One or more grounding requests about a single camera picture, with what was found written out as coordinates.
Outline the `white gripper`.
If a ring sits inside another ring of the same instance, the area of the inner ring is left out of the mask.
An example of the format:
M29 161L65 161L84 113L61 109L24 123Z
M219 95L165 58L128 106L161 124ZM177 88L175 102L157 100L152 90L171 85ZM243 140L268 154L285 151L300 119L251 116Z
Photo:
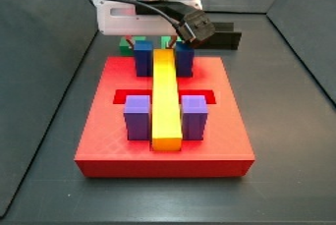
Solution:
M92 0L97 11L99 31L104 35L125 36L129 48L133 35L172 35L168 48L173 48L179 36L171 24L159 15L139 15L135 6L107 0Z

